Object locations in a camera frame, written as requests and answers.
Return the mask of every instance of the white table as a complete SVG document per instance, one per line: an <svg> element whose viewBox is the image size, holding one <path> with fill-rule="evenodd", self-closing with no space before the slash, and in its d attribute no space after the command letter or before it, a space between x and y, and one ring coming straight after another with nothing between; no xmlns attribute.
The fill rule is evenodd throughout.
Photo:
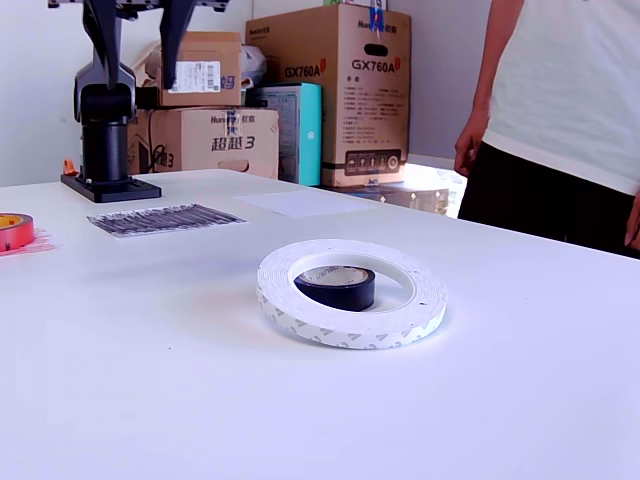
<svg viewBox="0 0 640 480"><path fill-rule="evenodd" d="M162 199L115 205L0 189L62 245L0 258L1 479L640 478L640 263L384 205L294 220L232 197L299 187L231 172L151 181ZM117 240L85 218L192 202L250 223ZM430 264L442 327L376 352L276 330L258 265L331 237Z"/></svg>

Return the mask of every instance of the white double-sided tape roll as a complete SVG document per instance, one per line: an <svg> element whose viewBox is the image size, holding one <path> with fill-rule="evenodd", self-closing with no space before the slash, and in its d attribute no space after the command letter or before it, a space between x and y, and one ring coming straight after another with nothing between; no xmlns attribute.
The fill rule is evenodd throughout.
<svg viewBox="0 0 640 480"><path fill-rule="evenodd" d="M346 312L314 302L296 286L299 275L321 267L349 265L372 270L411 292L410 300L385 312ZM258 270L258 301L287 330L315 342L374 350L408 345L432 333L444 317L447 289L420 261L363 242L313 240L269 255Z"/></svg>

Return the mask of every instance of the black pants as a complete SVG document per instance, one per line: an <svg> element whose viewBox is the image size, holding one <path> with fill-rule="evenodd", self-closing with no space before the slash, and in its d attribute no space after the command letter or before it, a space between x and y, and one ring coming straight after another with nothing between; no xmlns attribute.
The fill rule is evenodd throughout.
<svg viewBox="0 0 640 480"><path fill-rule="evenodd" d="M460 218L640 258L624 245L633 200L483 144Z"/></svg>

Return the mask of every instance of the red tape roll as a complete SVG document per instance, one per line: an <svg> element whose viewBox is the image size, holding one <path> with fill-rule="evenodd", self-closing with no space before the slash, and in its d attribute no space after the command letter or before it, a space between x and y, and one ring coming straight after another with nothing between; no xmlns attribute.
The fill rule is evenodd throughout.
<svg viewBox="0 0 640 480"><path fill-rule="evenodd" d="M19 213L0 213L0 252L17 250L34 240L33 218Z"/></svg>

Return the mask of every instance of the white t-shirt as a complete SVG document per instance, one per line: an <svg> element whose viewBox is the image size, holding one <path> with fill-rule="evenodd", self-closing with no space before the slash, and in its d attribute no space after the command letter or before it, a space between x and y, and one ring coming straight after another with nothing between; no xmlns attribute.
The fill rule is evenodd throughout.
<svg viewBox="0 0 640 480"><path fill-rule="evenodd" d="M635 195L640 0L525 0L500 61L484 141Z"/></svg>

